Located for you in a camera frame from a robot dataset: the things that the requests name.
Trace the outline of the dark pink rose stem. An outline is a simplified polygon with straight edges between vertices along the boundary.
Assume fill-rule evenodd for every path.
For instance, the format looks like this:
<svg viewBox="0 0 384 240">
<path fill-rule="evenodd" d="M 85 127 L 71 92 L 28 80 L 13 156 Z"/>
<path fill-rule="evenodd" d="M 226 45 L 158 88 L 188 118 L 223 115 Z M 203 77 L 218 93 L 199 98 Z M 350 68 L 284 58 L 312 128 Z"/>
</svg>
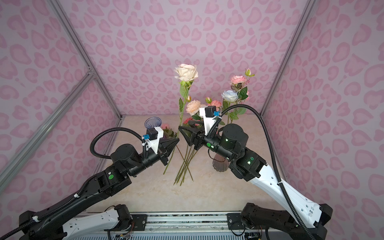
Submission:
<svg viewBox="0 0 384 240">
<path fill-rule="evenodd" d="M 199 117 L 197 114 L 193 115 L 192 117 L 186 119 L 183 123 L 182 123 L 182 127 L 191 127 L 191 125 L 189 124 L 189 121 L 198 121 L 198 122 L 201 122 L 202 121 L 202 118 Z M 183 163 L 177 173 L 177 176 L 175 178 L 175 182 L 174 184 L 179 184 L 180 186 L 185 182 L 185 179 L 186 179 L 186 176 L 187 174 L 190 175 L 192 181 L 194 180 L 193 177 L 192 177 L 192 173 L 191 173 L 191 170 L 189 168 L 189 165 L 192 161 L 192 159 L 194 158 L 194 156 L 196 155 L 196 151 L 194 150 L 193 147 L 190 147 L 189 145 L 187 145 L 186 147 L 186 151 L 185 153 L 182 155 L 182 160 L 183 160 Z"/>
</svg>

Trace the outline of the purple blue glass vase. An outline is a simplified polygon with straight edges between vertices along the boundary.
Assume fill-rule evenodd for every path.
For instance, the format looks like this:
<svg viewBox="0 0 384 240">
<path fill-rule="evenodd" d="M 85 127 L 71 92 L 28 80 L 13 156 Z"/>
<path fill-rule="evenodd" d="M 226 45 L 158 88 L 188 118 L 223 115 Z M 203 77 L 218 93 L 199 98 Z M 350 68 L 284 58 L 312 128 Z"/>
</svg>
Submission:
<svg viewBox="0 0 384 240">
<path fill-rule="evenodd" d="M 145 128 L 146 129 L 155 129 L 157 127 L 161 127 L 162 120 L 159 117 L 150 117 L 145 121 Z"/>
</svg>

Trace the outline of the red grey glass vase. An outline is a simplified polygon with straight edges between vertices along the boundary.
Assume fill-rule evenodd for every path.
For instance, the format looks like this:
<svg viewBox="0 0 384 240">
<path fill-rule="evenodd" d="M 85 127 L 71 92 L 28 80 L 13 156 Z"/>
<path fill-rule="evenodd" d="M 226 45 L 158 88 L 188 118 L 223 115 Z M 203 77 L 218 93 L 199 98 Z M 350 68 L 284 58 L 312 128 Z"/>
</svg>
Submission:
<svg viewBox="0 0 384 240">
<path fill-rule="evenodd" d="M 219 154 L 215 154 L 213 160 L 213 167 L 216 171 L 225 172 L 228 170 L 229 165 L 230 162 L 226 158 L 220 156 Z"/>
</svg>

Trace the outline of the white blue rose stem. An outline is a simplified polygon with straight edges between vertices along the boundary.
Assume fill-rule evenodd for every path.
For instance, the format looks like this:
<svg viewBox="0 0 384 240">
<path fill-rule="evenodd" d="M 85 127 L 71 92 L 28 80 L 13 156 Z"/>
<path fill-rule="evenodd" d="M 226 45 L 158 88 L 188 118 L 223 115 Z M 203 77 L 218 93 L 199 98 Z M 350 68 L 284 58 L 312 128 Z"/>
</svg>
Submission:
<svg viewBox="0 0 384 240">
<path fill-rule="evenodd" d="M 248 98 L 248 90 L 247 87 L 245 87 L 243 90 L 228 90 L 222 93 L 223 98 L 223 105 L 222 105 L 222 111 L 228 109 L 230 106 L 243 104 Z M 225 113 L 225 115 L 228 117 L 227 123 L 232 124 L 234 120 L 239 119 L 239 115 L 245 114 L 246 109 L 245 108 L 235 108 L 232 110 L 229 110 Z"/>
</svg>

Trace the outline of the cream white rose stem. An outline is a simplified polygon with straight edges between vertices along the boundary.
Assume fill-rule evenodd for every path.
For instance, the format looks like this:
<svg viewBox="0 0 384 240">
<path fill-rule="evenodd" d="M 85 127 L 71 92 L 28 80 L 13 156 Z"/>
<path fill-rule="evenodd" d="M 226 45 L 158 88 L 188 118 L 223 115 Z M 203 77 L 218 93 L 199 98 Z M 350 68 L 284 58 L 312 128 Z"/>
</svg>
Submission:
<svg viewBox="0 0 384 240">
<path fill-rule="evenodd" d="M 184 113 L 186 112 L 187 104 L 192 101 L 189 95 L 190 89 L 194 81 L 199 77 L 197 67 L 189 64 L 180 64 L 175 68 L 175 78 L 180 84 L 180 99 L 179 99 L 179 126 L 184 122 Z"/>
</svg>

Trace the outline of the light pink rose stem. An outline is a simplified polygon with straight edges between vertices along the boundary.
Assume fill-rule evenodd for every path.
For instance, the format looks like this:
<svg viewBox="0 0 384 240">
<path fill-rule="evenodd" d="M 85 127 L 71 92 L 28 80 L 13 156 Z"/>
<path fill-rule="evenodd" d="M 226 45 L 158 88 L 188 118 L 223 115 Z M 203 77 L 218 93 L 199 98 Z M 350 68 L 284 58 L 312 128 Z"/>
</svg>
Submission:
<svg viewBox="0 0 384 240">
<path fill-rule="evenodd" d="M 255 75 L 251 72 L 250 69 L 246 69 L 243 75 L 233 75 L 230 78 L 231 90 L 237 93 L 238 99 L 236 103 L 242 103 L 248 100 L 249 90 L 248 84 L 251 81 L 251 78 Z"/>
</svg>

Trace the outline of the pink bud rose stem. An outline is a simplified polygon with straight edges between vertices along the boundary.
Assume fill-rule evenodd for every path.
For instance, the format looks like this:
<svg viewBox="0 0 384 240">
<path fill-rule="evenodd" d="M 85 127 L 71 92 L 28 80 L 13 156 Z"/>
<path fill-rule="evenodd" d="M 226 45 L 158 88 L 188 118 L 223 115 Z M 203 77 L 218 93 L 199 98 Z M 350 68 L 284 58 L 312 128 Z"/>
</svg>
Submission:
<svg viewBox="0 0 384 240">
<path fill-rule="evenodd" d="M 164 131 L 164 138 L 169 139 L 177 136 L 177 133 L 173 131 L 169 124 L 162 124 L 161 128 Z"/>
</svg>

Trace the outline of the peach rose stem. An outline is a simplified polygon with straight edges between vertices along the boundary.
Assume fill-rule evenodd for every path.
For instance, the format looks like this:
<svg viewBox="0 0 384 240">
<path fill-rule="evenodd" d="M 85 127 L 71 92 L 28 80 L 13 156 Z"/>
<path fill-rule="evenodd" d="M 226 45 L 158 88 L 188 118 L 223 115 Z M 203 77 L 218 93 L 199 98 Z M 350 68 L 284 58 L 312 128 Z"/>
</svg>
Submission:
<svg viewBox="0 0 384 240">
<path fill-rule="evenodd" d="M 195 116 L 200 111 L 201 105 L 201 102 L 198 100 L 190 101 L 187 104 L 186 112 L 191 116 L 191 119 L 193 119 L 193 116 Z"/>
</svg>

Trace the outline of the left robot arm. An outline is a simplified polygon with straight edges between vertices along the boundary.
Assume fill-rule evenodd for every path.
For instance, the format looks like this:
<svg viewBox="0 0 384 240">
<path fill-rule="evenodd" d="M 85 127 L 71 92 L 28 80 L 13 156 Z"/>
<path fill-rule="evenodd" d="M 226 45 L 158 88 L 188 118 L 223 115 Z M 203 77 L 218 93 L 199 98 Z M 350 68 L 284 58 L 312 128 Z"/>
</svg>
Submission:
<svg viewBox="0 0 384 240">
<path fill-rule="evenodd" d="M 20 215 L 22 240 L 72 240 L 96 231 L 121 231 L 132 227 L 133 219 L 126 205 L 87 217 L 78 214 L 114 196 L 139 173 L 158 161 L 164 165 L 178 144 L 178 138 L 157 139 L 156 150 L 145 147 L 139 154 L 131 144 L 119 146 L 111 154 L 112 165 L 87 179 L 79 190 L 64 200 L 39 212 Z"/>
</svg>

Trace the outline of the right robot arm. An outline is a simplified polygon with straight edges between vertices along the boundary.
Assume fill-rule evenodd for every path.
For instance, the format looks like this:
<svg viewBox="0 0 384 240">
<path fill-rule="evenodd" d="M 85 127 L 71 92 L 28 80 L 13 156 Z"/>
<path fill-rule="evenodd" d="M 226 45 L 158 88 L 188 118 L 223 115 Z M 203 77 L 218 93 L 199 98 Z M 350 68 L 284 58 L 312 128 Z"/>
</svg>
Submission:
<svg viewBox="0 0 384 240">
<path fill-rule="evenodd" d="M 325 225 L 331 219 L 333 209 L 327 204 L 313 202 L 284 180 L 278 181 L 274 169 L 247 148 L 249 136 L 239 125 L 226 125 L 212 138 L 204 128 L 179 127 L 179 130 L 189 146 L 195 150 L 206 147 L 223 157 L 237 178 L 257 186 L 283 207 L 282 210 L 272 210 L 246 204 L 241 212 L 241 223 L 245 228 L 280 230 L 293 240 L 326 239 Z"/>
</svg>

